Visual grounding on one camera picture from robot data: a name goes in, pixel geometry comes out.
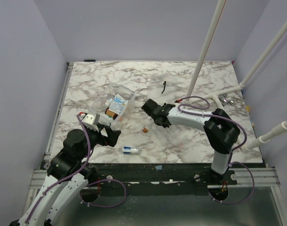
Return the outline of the white gauze roll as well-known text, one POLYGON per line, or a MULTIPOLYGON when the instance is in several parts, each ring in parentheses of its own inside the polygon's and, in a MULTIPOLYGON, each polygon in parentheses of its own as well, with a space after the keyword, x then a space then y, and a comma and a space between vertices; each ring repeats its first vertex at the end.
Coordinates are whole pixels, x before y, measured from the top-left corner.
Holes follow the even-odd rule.
POLYGON ((140 154, 141 149, 138 147, 123 146, 122 152, 123 154, 140 154))

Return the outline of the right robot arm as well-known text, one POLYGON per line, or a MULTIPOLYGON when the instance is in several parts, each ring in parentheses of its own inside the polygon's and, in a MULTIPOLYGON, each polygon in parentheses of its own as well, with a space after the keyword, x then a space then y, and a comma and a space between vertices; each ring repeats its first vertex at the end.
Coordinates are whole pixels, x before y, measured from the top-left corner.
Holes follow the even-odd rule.
POLYGON ((209 173, 210 181, 216 185, 225 181, 231 150, 238 140, 240 129, 224 110, 217 108, 214 112, 203 114, 184 109, 181 105, 159 105, 152 99, 149 99, 141 109, 152 118, 156 125, 163 128, 181 125, 205 132, 214 150, 209 173))

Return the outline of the blue white gauze dressing pack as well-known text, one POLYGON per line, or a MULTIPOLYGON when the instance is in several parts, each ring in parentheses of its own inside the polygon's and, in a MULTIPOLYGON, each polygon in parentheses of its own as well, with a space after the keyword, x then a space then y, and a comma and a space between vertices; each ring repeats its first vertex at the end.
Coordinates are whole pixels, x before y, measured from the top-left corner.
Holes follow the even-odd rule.
POLYGON ((125 100, 121 95, 116 94, 111 105, 109 106, 109 110, 118 115, 122 115, 128 105, 128 102, 129 101, 125 100))

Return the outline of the amber bottle orange cap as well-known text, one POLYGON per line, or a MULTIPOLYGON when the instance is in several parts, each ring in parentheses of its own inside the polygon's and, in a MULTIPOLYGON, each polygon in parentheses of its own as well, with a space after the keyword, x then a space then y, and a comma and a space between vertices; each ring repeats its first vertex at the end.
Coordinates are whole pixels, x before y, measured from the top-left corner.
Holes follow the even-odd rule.
POLYGON ((119 115, 116 114, 116 113, 113 112, 113 111, 110 111, 109 108, 106 109, 105 114, 106 114, 108 117, 112 118, 113 120, 115 120, 116 118, 119 118, 119 115))

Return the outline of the clear plastic medicine box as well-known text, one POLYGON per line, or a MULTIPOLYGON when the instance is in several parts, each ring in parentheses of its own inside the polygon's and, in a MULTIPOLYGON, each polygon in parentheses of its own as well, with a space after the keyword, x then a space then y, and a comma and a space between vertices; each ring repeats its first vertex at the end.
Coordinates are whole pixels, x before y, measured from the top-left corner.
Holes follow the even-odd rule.
POLYGON ((134 102, 134 91, 124 85, 110 83, 94 101, 93 110, 112 129, 120 129, 131 113, 134 102))

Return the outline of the white plastic bottle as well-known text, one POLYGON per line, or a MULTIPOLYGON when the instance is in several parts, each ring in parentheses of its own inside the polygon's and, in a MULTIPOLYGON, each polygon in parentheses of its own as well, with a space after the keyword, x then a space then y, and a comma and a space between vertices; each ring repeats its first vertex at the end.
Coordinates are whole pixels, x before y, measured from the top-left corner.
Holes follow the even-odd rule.
POLYGON ((106 107, 106 108, 108 108, 110 105, 111 105, 111 103, 112 103, 112 99, 111 98, 108 98, 107 100, 106 100, 106 102, 104 103, 104 106, 106 107))

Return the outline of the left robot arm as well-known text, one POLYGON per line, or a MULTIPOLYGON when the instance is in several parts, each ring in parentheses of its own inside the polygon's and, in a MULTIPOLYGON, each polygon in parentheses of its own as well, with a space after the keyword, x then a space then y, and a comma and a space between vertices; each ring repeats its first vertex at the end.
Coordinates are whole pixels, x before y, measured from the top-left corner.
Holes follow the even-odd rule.
POLYGON ((83 159, 89 157, 96 145, 114 147, 121 134, 109 126, 100 125, 107 135, 89 128, 73 129, 63 141, 62 150, 52 159, 43 185, 35 200, 12 226, 54 226, 59 215, 85 187, 98 179, 97 168, 83 159))

